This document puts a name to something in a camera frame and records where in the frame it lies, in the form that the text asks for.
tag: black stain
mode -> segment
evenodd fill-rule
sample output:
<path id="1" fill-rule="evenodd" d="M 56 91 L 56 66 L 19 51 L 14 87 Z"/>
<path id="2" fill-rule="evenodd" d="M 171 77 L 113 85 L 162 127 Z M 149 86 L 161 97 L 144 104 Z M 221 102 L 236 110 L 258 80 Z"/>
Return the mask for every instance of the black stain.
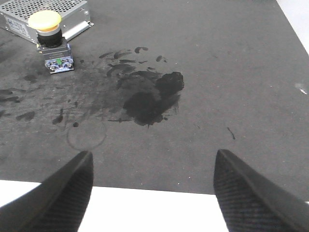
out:
<path id="1" fill-rule="evenodd" d="M 63 109 L 60 109 L 60 115 L 57 116 L 55 119 L 53 119 L 52 123 L 53 125 L 55 125 L 62 122 L 62 120 L 63 120 Z"/>
<path id="2" fill-rule="evenodd" d="M 34 84 L 34 83 L 36 83 L 38 81 L 37 77 L 35 75 L 32 75 L 32 74 L 29 74 L 29 75 L 25 76 L 24 79 L 26 81 L 30 81 L 31 84 Z"/>
<path id="3" fill-rule="evenodd" d="M 160 62 L 162 60 L 163 56 L 158 56 L 155 60 L 156 62 Z"/>
<path id="4" fill-rule="evenodd" d="M 152 93 L 138 92 L 125 102 L 123 108 L 130 117 L 135 119 L 137 124 L 141 126 L 153 125 L 164 119 L 162 114 L 176 104 L 179 97 L 179 95 L 174 95 L 157 101 Z"/>
<path id="5" fill-rule="evenodd" d="M 2 117 L 5 113 L 5 110 L 0 111 L 0 117 Z"/>
<path id="6" fill-rule="evenodd" d="M 27 112 L 23 115 L 17 116 L 16 120 L 20 121 L 20 120 L 24 119 L 25 121 L 30 121 L 34 118 L 34 116 L 35 116 L 35 112 L 31 111 L 31 112 Z"/>
<path id="7" fill-rule="evenodd" d="M 135 50 L 134 50 L 134 52 L 135 53 L 140 53 L 140 50 L 144 50 L 144 51 L 148 51 L 148 47 L 137 47 L 137 48 L 135 48 Z"/>
<path id="8" fill-rule="evenodd" d="M 119 52 L 116 52 L 114 54 L 114 59 L 119 59 L 121 57 L 124 57 L 126 55 L 130 55 L 130 54 L 132 54 L 132 52 L 123 52 L 123 53 L 121 53 L 121 51 L 119 51 Z"/>
<path id="9" fill-rule="evenodd" d="M 116 65 L 109 64 L 109 66 L 111 67 L 111 69 L 106 73 L 107 76 L 111 76 L 112 73 L 116 70 L 122 71 L 123 73 L 129 73 L 134 71 L 136 68 L 129 64 L 116 64 Z"/>
<path id="10" fill-rule="evenodd" d="M 2 95 L 11 95 L 11 94 L 13 94 L 13 92 L 8 90 L 8 89 L 0 89 L 0 94 L 2 94 Z"/>
<path id="11" fill-rule="evenodd" d="M 135 73 L 148 79 L 158 77 L 154 72 Z M 162 114 L 178 102 L 180 95 L 177 93 L 184 88 L 183 75 L 180 72 L 167 73 L 157 79 L 154 87 L 159 90 L 161 99 L 157 100 L 151 92 L 138 92 L 133 94 L 123 106 L 128 116 L 134 118 L 141 126 L 167 120 Z"/>
<path id="12" fill-rule="evenodd" d="M 227 129 L 231 133 L 233 140 L 236 140 L 236 137 L 235 137 L 234 133 L 231 131 L 231 129 L 229 127 L 227 127 Z"/>
<path id="13" fill-rule="evenodd" d="M 121 64 L 125 64 L 125 63 L 136 63 L 135 60 L 130 60 L 130 59 L 121 59 L 119 60 Z"/>
<path id="14" fill-rule="evenodd" d="M 20 103 L 20 100 L 18 100 L 19 97 L 11 97 L 11 98 L 1 98 L 0 102 L 14 102 L 14 103 Z"/>
<path id="15" fill-rule="evenodd" d="M 99 56 L 100 59 L 107 57 L 108 55 L 113 54 L 113 52 L 104 53 L 103 55 Z"/>
<path id="16" fill-rule="evenodd" d="M 167 98 L 184 88 L 183 75 L 180 72 L 165 74 L 156 81 L 155 87 L 160 91 L 161 98 Z"/>

